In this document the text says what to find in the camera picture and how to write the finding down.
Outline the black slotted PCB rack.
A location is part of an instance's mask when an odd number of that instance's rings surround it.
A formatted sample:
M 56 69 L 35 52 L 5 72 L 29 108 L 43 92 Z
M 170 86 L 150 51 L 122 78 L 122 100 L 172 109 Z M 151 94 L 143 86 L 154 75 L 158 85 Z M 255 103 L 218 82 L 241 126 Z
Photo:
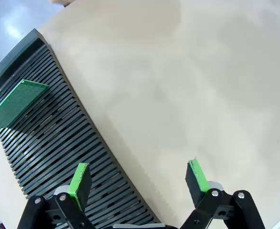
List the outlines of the black slotted PCB rack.
M 84 212 L 96 229 L 117 223 L 157 223 L 99 134 L 50 46 L 29 32 L 0 62 L 0 103 L 21 81 L 48 85 L 9 127 L 0 129 L 6 159 L 26 198 L 51 198 L 88 163 L 91 185 Z

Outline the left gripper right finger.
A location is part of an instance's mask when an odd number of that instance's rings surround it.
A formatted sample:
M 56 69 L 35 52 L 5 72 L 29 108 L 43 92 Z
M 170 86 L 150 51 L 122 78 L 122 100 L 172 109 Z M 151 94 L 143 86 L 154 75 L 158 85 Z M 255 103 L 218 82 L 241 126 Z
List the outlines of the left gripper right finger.
M 237 190 L 229 195 L 207 181 L 198 160 L 189 160 L 185 177 L 195 209 L 180 229 L 207 229 L 220 219 L 228 229 L 265 229 L 251 194 Z

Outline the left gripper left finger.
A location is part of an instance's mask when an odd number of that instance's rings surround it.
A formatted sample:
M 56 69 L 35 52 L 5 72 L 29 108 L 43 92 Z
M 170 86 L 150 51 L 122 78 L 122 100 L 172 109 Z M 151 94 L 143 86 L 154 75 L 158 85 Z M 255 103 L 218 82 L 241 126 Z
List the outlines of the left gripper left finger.
M 95 229 L 84 213 L 91 186 L 89 164 L 79 163 L 71 183 L 58 187 L 50 199 L 28 199 L 17 229 L 55 229 L 61 223 L 70 229 Z

